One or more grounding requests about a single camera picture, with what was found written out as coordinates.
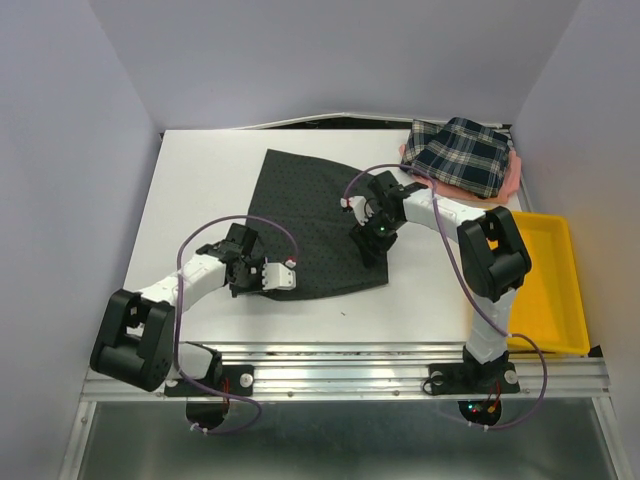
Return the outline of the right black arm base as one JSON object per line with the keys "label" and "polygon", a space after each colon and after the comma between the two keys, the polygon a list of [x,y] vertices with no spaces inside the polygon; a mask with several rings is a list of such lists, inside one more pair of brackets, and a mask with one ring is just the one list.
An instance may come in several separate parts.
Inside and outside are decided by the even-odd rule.
{"label": "right black arm base", "polygon": [[516,394],[520,384],[511,362],[496,365],[475,363],[435,363],[428,366],[428,375],[422,382],[427,395],[488,395]]}

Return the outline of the dark grey dotted skirt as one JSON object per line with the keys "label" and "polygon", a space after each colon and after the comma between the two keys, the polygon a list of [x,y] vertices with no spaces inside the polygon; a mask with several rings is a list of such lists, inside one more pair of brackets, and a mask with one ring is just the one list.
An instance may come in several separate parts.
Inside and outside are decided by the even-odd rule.
{"label": "dark grey dotted skirt", "polygon": [[364,266],[349,231],[354,215],[340,198],[358,170],[321,158],[269,149],[248,213],[284,227],[299,246],[297,286],[265,296],[275,301],[335,297],[382,287],[389,282],[385,258]]}

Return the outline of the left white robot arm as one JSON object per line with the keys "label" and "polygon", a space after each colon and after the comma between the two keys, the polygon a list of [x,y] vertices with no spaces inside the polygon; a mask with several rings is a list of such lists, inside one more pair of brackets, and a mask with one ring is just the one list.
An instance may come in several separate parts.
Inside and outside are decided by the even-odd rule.
{"label": "left white robot arm", "polygon": [[252,255],[258,232],[234,223],[226,237],[205,244],[178,271],[139,291],[109,298],[90,357],[100,374],[151,392],[170,374],[179,307],[188,310],[210,293],[258,291],[264,261]]}

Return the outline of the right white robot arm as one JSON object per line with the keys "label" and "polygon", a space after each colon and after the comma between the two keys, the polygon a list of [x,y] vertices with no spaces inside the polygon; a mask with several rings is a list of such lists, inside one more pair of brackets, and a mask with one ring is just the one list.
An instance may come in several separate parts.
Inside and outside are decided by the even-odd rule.
{"label": "right white robot arm", "polygon": [[496,378],[494,364],[506,359],[507,327],[517,291],[532,260],[511,211],[470,207],[436,192],[434,185],[400,184],[384,171],[368,184],[373,197],[353,196],[353,179],[340,200],[354,214],[350,231],[367,268],[382,260],[405,224],[440,234],[474,316],[460,366],[463,384],[482,390]]}

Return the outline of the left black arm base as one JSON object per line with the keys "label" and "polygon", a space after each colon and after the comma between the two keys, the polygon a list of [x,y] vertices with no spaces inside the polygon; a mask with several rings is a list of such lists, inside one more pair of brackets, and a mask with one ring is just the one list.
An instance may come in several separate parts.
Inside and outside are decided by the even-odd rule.
{"label": "left black arm base", "polygon": [[[250,364],[227,365],[218,362],[211,366],[205,376],[198,382],[209,389],[232,395],[250,397],[253,395],[255,368]],[[210,393],[203,391],[184,379],[179,379],[175,386],[165,386],[167,397],[204,397]]]}

